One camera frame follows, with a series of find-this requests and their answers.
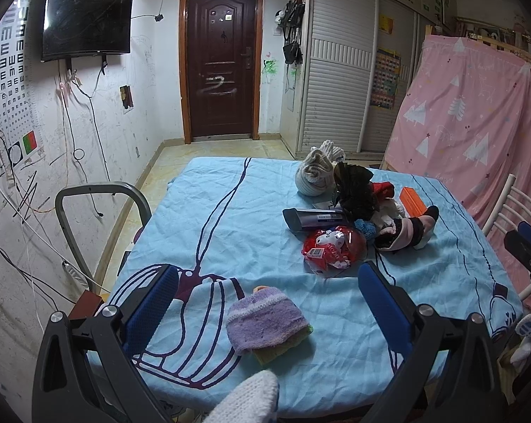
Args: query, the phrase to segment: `red plastic package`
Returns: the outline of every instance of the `red plastic package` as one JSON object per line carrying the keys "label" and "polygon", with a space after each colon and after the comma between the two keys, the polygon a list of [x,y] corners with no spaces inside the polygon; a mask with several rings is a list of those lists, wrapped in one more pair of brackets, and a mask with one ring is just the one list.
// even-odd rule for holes
{"label": "red plastic package", "polygon": [[310,234],[301,252],[315,274],[327,276],[333,270],[345,270],[352,263],[364,260],[367,251],[367,241],[361,232],[337,226]]}

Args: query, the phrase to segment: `door threshold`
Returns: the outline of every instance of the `door threshold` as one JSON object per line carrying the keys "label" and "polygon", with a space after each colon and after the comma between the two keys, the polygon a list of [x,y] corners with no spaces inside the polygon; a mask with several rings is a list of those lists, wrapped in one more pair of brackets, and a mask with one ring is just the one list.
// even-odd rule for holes
{"label": "door threshold", "polygon": [[209,135],[206,137],[193,137],[193,141],[246,140],[250,138],[252,138],[250,134]]}

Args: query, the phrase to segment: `tiled floor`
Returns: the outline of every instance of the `tiled floor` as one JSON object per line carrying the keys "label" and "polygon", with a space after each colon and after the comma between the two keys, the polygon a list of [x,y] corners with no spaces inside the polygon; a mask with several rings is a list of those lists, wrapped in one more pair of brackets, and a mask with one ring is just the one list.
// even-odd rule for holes
{"label": "tiled floor", "polygon": [[[159,205],[166,195],[167,184],[179,175],[185,166],[195,157],[259,157],[267,159],[289,159],[293,157],[280,140],[222,140],[194,142],[190,145],[164,148],[154,167],[142,186],[142,193],[146,196],[152,211]],[[366,167],[377,164],[373,161],[348,161]],[[103,286],[112,289],[117,279],[124,251],[134,235],[142,227],[136,206],[132,207],[128,218],[117,241],[112,258],[107,268]]]}

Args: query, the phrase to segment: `dark brown door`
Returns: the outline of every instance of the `dark brown door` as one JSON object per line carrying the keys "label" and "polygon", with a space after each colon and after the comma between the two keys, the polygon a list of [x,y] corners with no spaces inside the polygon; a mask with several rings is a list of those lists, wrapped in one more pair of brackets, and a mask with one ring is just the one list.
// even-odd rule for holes
{"label": "dark brown door", "polygon": [[194,137],[251,134],[257,0],[187,0]]}

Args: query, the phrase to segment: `wooden door frame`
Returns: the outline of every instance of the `wooden door frame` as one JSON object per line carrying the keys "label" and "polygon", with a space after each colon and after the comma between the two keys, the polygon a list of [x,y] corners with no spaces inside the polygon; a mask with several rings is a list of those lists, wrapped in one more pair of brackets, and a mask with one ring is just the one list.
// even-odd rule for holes
{"label": "wooden door frame", "polygon": [[[256,2],[256,44],[253,58],[253,106],[252,139],[259,140],[260,125],[260,85],[261,85],[261,46],[263,44],[264,0]],[[181,94],[181,115],[183,116],[183,136],[185,144],[193,141],[191,133],[191,113],[189,108],[189,88],[187,85],[187,0],[179,0],[179,89]]]}

